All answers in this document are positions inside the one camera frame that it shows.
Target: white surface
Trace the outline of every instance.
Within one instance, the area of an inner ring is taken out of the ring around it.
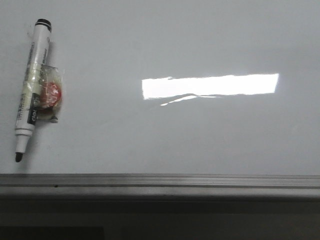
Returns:
[[[0,5],[0,173],[320,173],[318,1]],[[59,123],[38,122],[15,163],[38,18],[52,23],[51,63],[65,70],[66,94]],[[275,92],[143,97],[144,79],[255,74],[279,74]]]

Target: metal frame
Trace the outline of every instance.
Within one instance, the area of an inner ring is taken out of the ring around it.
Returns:
[[[0,199],[319,200],[320,176],[0,174]]]

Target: red object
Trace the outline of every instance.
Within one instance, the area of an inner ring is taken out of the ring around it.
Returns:
[[[45,82],[42,87],[43,91],[40,95],[42,107],[44,109],[53,107],[61,99],[61,88],[54,82]]]

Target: small plastic bag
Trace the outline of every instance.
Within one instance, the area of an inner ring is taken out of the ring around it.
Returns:
[[[43,65],[39,83],[41,94],[37,119],[57,123],[56,113],[62,103],[62,76],[56,67]]]

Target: whiteboard marker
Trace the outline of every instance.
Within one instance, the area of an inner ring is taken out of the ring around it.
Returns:
[[[28,140],[35,130],[37,108],[41,95],[41,67],[46,63],[51,36],[51,23],[46,19],[38,19],[34,25],[32,44],[23,81],[20,105],[16,117],[15,161],[22,160]]]

